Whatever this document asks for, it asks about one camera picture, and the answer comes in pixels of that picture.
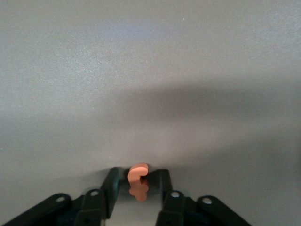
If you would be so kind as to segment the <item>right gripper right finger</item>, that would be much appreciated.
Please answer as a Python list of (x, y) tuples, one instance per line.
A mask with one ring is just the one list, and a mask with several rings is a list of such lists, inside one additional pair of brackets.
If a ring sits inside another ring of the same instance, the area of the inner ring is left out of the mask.
[(158, 214), (157, 226), (183, 226), (185, 217), (185, 196), (174, 190), (170, 173), (159, 169), (158, 179), (162, 198), (162, 209)]

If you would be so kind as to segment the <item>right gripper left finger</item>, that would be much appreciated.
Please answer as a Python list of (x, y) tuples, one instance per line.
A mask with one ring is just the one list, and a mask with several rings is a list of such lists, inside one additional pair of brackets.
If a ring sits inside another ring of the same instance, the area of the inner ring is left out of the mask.
[(102, 185), (83, 196), (81, 208), (75, 217), (76, 226), (104, 226), (111, 217), (120, 187), (120, 170), (109, 170)]

